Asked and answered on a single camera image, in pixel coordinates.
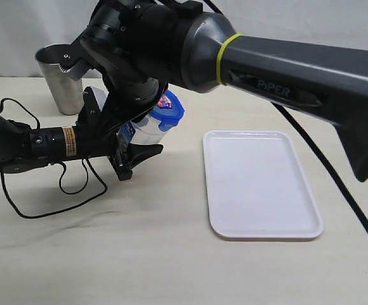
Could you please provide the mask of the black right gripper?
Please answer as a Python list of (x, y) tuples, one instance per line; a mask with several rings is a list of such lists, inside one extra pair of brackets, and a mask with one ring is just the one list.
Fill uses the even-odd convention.
[(99, 1), (81, 44), (111, 94), (95, 127), (109, 135), (181, 85), (184, 21), (177, 8), (148, 1)]

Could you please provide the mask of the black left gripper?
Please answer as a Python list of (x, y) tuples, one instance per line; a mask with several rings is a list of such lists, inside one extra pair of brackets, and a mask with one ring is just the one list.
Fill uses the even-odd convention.
[(123, 155), (115, 133), (102, 135), (95, 131), (94, 115), (81, 111), (74, 127), (76, 132), (76, 156), (79, 159), (107, 157), (120, 181), (130, 180), (132, 170), (145, 160), (161, 154), (162, 144), (128, 144)]

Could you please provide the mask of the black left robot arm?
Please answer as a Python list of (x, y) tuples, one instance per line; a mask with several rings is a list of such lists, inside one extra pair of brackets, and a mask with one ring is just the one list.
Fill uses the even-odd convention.
[(0, 168), (22, 173), (78, 159), (108, 158), (119, 180), (129, 180), (141, 162), (159, 155), (161, 144), (127, 144), (116, 133), (103, 135), (85, 112), (74, 126), (31, 128), (0, 116)]

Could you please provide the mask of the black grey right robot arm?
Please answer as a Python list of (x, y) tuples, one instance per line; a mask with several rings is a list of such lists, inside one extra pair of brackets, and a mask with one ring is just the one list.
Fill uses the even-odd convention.
[(244, 36), (198, 1), (100, 1), (80, 42), (129, 102), (159, 82), (230, 85), (322, 119), (368, 179), (368, 50)]

